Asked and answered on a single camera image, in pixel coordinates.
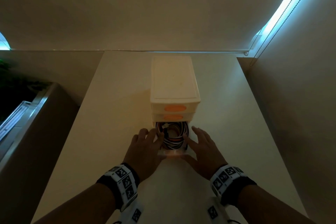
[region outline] drawer front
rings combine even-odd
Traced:
[[[152,103],[152,113],[195,113],[198,103],[188,104],[155,104]]]
[[[153,122],[191,121],[193,117],[194,117],[194,113],[181,113],[181,114],[154,113],[152,114]]]

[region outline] white table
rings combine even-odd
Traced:
[[[151,128],[153,55],[160,54],[105,52],[33,221],[121,163],[133,134],[140,128]],[[206,130],[229,163],[306,215],[236,57],[190,56],[201,95],[191,125]],[[197,140],[193,133],[191,138]],[[138,199],[145,207],[139,223],[210,223],[205,209],[210,196],[213,192],[209,182],[187,163],[164,160],[154,175],[139,186]],[[118,212],[108,223],[117,219]],[[230,206],[227,212],[231,218],[246,223],[236,208]]]

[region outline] orange drawer handle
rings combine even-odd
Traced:
[[[163,117],[165,120],[180,120],[183,119],[183,115],[180,114],[170,114]]]
[[[166,105],[165,106],[165,111],[167,112],[182,112],[187,107],[185,105]]]

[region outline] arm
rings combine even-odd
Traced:
[[[161,134],[154,142],[155,135],[155,128],[150,132],[145,128],[141,129],[138,135],[133,136],[123,161],[136,171],[140,182],[151,176],[164,158],[158,156],[163,135]],[[107,186],[96,183],[42,217],[35,224],[103,224],[115,209],[112,191]]]
[[[184,135],[188,145],[196,153],[197,160],[190,155],[183,155],[191,167],[210,180],[213,174],[227,162],[217,149],[210,136],[202,129],[192,127],[198,138],[198,143]],[[237,208],[250,224],[269,223],[301,223],[314,224],[287,204],[278,200],[257,185],[244,187],[237,198]]]

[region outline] person's left hand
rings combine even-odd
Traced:
[[[134,135],[131,145],[129,146],[124,161],[130,165],[139,175],[140,182],[151,176],[159,166],[165,156],[159,156],[158,151],[164,139],[161,133],[154,142],[157,133],[155,128],[149,132],[146,128],[142,128],[138,135]]]

